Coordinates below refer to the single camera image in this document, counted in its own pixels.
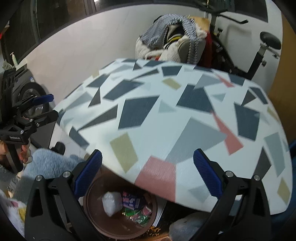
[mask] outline black seat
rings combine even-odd
[[[260,39],[274,49],[281,49],[281,41],[271,33],[261,32]]]

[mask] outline exercise bike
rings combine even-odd
[[[217,17],[222,17],[229,19],[233,22],[238,24],[247,24],[249,21],[238,21],[233,19],[229,16],[223,15],[221,13],[227,12],[227,9],[216,10],[213,6],[209,5],[208,3],[202,3],[195,0],[195,3],[199,6],[199,9],[206,13],[206,18],[208,18],[209,14],[211,14],[211,22],[210,22],[210,33],[211,38],[213,41],[212,48],[213,48],[213,56],[212,56],[212,68],[218,69],[227,73],[235,74],[241,76],[243,78],[252,80],[256,71],[258,70],[259,66],[262,64],[263,67],[267,64],[265,60],[263,60],[264,54],[267,51],[270,51],[273,54],[273,57],[279,58],[280,55],[275,50],[281,49],[281,41],[274,35],[268,32],[261,32],[260,39],[262,43],[260,43],[260,49],[257,52],[248,72],[245,72],[239,69],[232,61],[231,57],[229,56],[225,46],[219,39],[221,32],[223,29],[218,28],[217,32],[215,32],[215,25]]]

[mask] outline white wall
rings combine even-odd
[[[196,8],[162,4],[137,5],[98,13],[54,34],[35,48],[24,62],[27,61],[36,81],[44,84],[58,103],[98,68],[116,58],[134,58],[136,39],[154,19],[167,13],[204,16]],[[240,14],[228,14],[250,21],[242,27],[226,19],[217,20],[217,24],[224,28],[222,38],[234,62],[247,70],[259,49],[261,31],[268,30],[282,38],[281,14],[271,2],[268,4],[270,23]],[[264,89],[271,85],[278,64],[267,58],[267,66],[260,68],[255,78]]]
[[[266,6],[268,23],[230,12],[225,15],[239,21],[248,19],[249,23],[239,25],[225,18],[217,19],[216,26],[223,29],[220,36],[222,42],[225,44],[234,64],[244,71],[248,71],[259,50],[261,32],[270,32],[278,37],[281,42],[283,40],[281,11],[271,0],[266,0]],[[279,59],[275,59],[272,53],[267,51],[264,55],[264,60],[267,61],[267,65],[265,67],[260,66],[252,80],[268,92],[275,77]]]

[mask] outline ironing board cover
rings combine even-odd
[[[262,178],[271,214],[286,210],[292,165],[266,93],[241,77],[174,62],[117,59],[61,101],[58,124],[103,164],[170,201],[210,212],[195,149],[236,176]]]

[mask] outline brown trash can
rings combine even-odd
[[[84,199],[83,208],[96,229],[103,235],[119,240],[136,238],[152,226],[157,214],[157,203],[154,195],[151,195],[152,214],[151,219],[145,227],[128,220],[121,212],[108,217],[104,211],[102,197],[106,192],[136,191],[145,193],[146,191],[129,183],[108,169],[96,176],[96,179],[89,187]]]

